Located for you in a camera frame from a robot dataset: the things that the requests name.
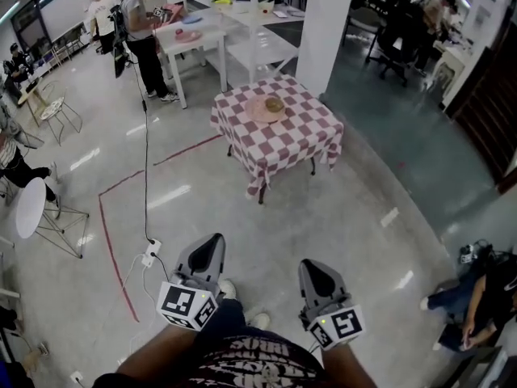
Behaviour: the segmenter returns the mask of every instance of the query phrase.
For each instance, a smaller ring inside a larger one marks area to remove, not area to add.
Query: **black cable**
[[[162,264],[162,267],[163,267],[163,272],[165,273],[165,277],[167,278],[167,281],[169,281],[169,275],[167,275],[167,269],[165,268],[165,264],[163,263],[163,260],[162,260],[162,259],[160,259],[160,258],[156,255],[156,253],[155,253],[154,251],[151,251],[151,255],[152,255],[153,257],[156,257],[156,258],[160,261],[160,263]]]
[[[145,113],[145,238],[147,238],[147,241],[151,244],[154,244],[154,240],[149,238],[147,235],[147,161],[149,158],[149,129],[147,127],[147,105],[145,104],[144,94],[142,94],[142,89],[140,88],[140,82],[138,81],[138,73],[137,73],[137,67],[135,66],[135,63],[132,61],[132,67],[135,70],[135,76],[137,77],[137,85],[138,90],[140,92],[140,97],[142,98],[142,108],[144,109]]]

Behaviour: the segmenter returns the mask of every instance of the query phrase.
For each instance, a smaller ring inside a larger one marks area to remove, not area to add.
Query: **concrete floor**
[[[393,71],[379,79],[381,66],[364,64],[370,41],[350,35],[338,52],[326,104],[366,138],[444,241],[497,199],[490,172],[463,131],[440,111],[439,99],[421,91],[422,77],[408,70],[407,88]],[[433,67],[430,61],[428,70]],[[457,247],[448,250],[457,256]]]
[[[191,65],[191,58],[180,65]],[[46,141],[27,156],[29,164],[56,161],[64,204],[90,213],[81,260],[37,236],[17,238],[9,209],[2,223],[0,233],[16,241],[14,253],[3,250],[23,296],[27,338],[32,344],[47,341],[52,352],[34,373],[39,388],[72,386],[75,370],[91,386],[128,355],[135,334],[149,328],[135,341],[140,346],[165,325],[160,318],[149,325],[154,306],[143,292],[140,264],[127,285],[134,315],[120,296],[114,263],[124,277],[146,249],[145,184],[137,173],[144,169],[145,130],[135,74],[125,70],[115,80],[112,68],[110,57],[88,49],[48,77],[67,86],[67,103],[84,120],[79,134],[66,127],[62,147],[47,128],[34,128],[27,111],[18,114],[28,131]],[[235,281],[245,308],[268,311],[273,331],[308,348],[313,341],[297,319],[302,300],[296,270],[304,257],[326,262],[343,274],[363,307],[368,333],[352,346],[377,384],[429,386],[451,357],[431,351],[443,318],[424,314],[418,303],[454,269],[391,170],[347,124],[343,155],[332,173],[317,166],[311,177],[309,164],[280,173],[265,205],[258,206],[245,198],[248,174],[226,156],[223,138],[185,151],[216,135],[209,116],[219,78],[210,66],[192,66],[182,80],[187,110],[148,102],[149,235],[163,242],[160,256],[168,269],[187,244],[221,232],[228,243],[223,276]],[[179,188],[186,192],[171,199]],[[399,215],[383,227],[381,220],[395,207]],[[76,243],[79,234],[69,238]],[[163,276],[159,264],[146,273],[154,297]],[[16,348],[19,355],[23,349]]]

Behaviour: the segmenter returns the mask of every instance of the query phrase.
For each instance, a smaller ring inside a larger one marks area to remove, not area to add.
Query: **pink plate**
[[[179,43],[189,43],[198,40],[203,33],[194,30],[193,32],[183,32],[176,35],[176,41]]]

